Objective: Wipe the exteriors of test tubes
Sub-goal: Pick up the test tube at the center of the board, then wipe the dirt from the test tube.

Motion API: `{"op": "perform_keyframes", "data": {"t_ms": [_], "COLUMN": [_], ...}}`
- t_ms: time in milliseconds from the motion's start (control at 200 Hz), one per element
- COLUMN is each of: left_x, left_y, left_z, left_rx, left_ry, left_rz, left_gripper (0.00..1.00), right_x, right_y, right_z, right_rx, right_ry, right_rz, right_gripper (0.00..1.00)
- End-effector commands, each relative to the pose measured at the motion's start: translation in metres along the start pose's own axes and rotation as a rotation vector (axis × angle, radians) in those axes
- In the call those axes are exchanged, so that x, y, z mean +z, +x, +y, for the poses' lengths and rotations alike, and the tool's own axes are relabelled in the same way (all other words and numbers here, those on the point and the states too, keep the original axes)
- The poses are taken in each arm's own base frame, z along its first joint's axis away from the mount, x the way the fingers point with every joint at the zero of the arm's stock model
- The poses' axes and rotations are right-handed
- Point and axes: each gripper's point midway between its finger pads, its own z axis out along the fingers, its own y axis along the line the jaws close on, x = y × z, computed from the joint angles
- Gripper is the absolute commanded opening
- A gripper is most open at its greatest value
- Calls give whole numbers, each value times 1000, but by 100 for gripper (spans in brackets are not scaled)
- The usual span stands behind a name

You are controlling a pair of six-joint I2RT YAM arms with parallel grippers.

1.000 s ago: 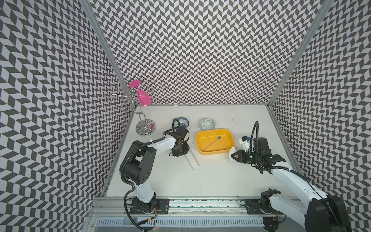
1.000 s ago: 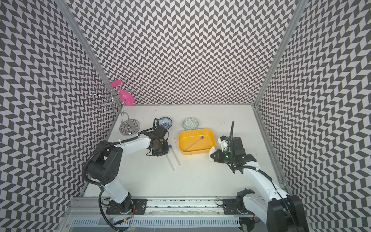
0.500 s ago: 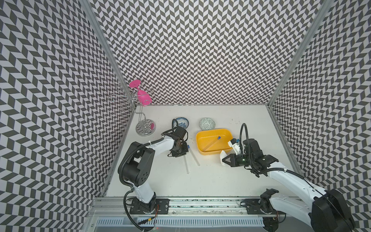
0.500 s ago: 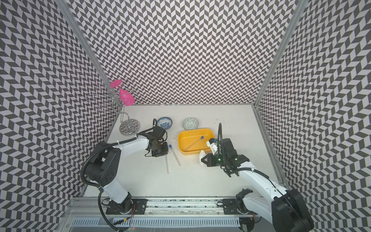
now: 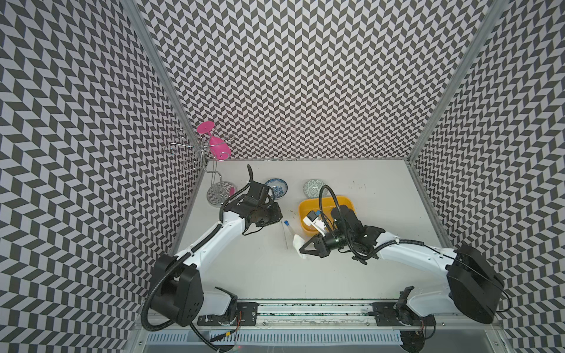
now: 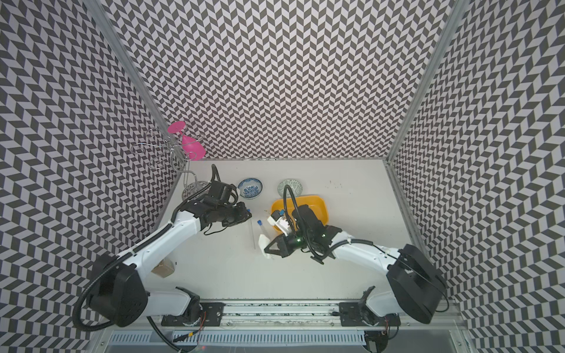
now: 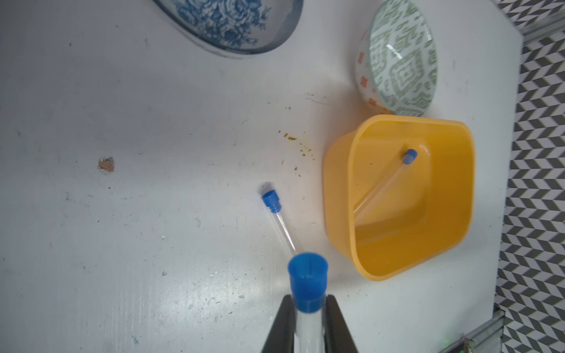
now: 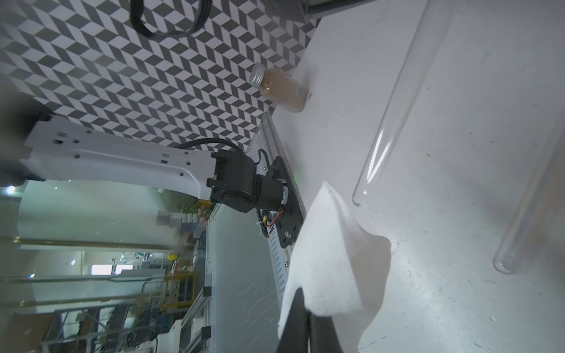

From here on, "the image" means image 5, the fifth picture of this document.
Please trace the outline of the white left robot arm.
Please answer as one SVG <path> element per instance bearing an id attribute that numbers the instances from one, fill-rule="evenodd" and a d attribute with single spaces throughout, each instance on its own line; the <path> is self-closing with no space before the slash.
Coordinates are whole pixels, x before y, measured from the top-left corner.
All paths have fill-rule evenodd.
<path id="1" fill-rule="evenodd" d="M 173 324 L 186 327 L 200 316 L 232 324 L 238 297 L 219 287 L 205 291 L 202 277 L 230 243 L 251 234 L 251 225 L 263 229 L 281 219 L 273 189 L 250 180 L 224 202 L 218 222 L 206 234 L 175 256 L 165 254 L 157 260 L 141 309 L 142 327 L 150 332 Z"/>

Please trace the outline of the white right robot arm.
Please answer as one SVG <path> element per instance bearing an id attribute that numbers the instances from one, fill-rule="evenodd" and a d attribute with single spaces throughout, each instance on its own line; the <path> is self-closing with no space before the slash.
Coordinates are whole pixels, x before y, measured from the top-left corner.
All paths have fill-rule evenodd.
<path id="1" fill-rule="evenodd" d="M 303 256 L 328 257 L 334 250 L 348 250 L 353 260 L 388 260 L 432 274 L 430 285 L 409 285 L 399 298 L 380 304 L 374 317 L 391 314 L 401 326 L 412 326 L 436 314 L 460 313 L 480 324 L 491 324 L 499 313 L 503 279 L 474 247 L 432 247 L 423 241 L 403 239 L 383 228 L 362 224 L 346 205 L 310 211 L 303 222 L 317 234 L 299 249 Z"/>

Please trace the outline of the white wiping cloth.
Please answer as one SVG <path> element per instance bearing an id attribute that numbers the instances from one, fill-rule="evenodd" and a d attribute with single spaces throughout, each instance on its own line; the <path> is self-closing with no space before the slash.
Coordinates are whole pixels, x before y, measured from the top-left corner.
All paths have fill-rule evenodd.
<path id="1" fill-rule="evenodd" d="M 297 251 L 298 256 L 301 259 L 306 259 L 307 255 L 300 254 L 300 247 L 304 246 L 306 241 L 308 241 L 311 237 L 304 237 L 301 235 L 296 235 L 294 240 L 292 241 L 293 247 Z"/>

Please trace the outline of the clear test tube blue cap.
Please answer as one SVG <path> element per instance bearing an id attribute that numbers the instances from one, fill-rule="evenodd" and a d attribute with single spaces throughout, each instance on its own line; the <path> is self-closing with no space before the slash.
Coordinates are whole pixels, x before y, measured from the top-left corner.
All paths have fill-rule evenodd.
<path id="1" fill-rule="evenodd" d="M 285 220 L 284 222 L 284 227 L 285 229 L 288 231 L 288 237 L 291 241 L 294 240 L 295 236 L 297 235 L 297 232 L 295 231 L 295 229 L 293 228 L 293 226 L 291 226 L 290 222 L 288 220 Z"/>

